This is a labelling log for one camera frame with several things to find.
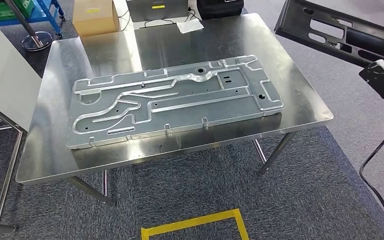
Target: table top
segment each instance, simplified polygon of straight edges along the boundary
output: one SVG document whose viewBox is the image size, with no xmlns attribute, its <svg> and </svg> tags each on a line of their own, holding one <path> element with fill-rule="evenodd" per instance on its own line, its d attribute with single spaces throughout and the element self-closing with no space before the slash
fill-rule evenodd
<svg viewBox="0 0 384 240">
<path fill-rule="evenodd" d="M 16 181 L 35 184 L 325 125 L 333 114 L 256 13 L 54 41 Z M 100 147 L 65 146 L 78 79 L 255 55 L 285 108 L 272 116 Z"/>
</svg>

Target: green crate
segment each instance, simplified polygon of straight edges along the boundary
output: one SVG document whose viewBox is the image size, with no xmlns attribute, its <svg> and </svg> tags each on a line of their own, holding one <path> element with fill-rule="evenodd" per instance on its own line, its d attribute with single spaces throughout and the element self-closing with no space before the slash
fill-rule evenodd
<svg viewBox="0 0 384 240">
<path fill-rule="evenodd" d="M 14 3 L 25 18 L 30 17 L 34 8 L 33 0 L 15 0 Z M 0 21 L 12 19 L 16 19 L 14 13 L 5 2 L 0 2 Z"/>
</svg>

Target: stamped metal plate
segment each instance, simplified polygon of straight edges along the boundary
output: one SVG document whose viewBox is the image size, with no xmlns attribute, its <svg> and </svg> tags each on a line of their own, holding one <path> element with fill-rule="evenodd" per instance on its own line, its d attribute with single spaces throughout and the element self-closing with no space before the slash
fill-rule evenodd
<svg viewBox="0 0 384 240">
<path fill-rule="evenodd" d="M 89 148 L 260 118 L 283 107 L 254 55 L 81 79 L 65 144 Z"/>
</svg>

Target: yellow tape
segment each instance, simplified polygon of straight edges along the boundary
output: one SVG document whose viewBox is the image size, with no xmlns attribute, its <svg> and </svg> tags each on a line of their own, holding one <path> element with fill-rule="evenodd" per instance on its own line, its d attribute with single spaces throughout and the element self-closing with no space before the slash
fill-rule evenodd
<svg viewBox="0 0 384 240">
<path fill-rule="evenodd" d="M 100 8 L 91 8 L 86 10 L 87 13 L 97 13 L 100 12 Z"/>
<path fill-rule="evenodd" d="M 150 236 L 191 228 L 198 225 L 209 224 L 229 218 L 235 218 L 237 228 L 239 230 L 240 237 L 242 238 L 242 240 L 249 240 L 248 233 L 246 231 L 245 224 L 242 219 L 242 215 L 240 215 L 240 211 L 238 208 L 229 211 L 214 213 L 211 215 L 200 216 L 189 220 L 178 221 L 172 224 L 170 223 L 151 228 L 141 228 L 142 240 L 149 240 Z"/>
<path fill-rule="evenodd" d="M 152 6 L 152 9 L 164 9 L 165 5 Z"/>
</svg>

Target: black bag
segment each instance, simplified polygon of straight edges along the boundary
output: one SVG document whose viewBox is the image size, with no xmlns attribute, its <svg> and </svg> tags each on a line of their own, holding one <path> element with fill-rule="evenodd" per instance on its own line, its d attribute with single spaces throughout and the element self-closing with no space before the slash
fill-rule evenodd
<svg viewBox="0 0 384 240">
<path fill-rule="evenodd" d="M 243 0 L 196 0 L 202 19 L 219 19 L 242 13 Z"/>
</svg>

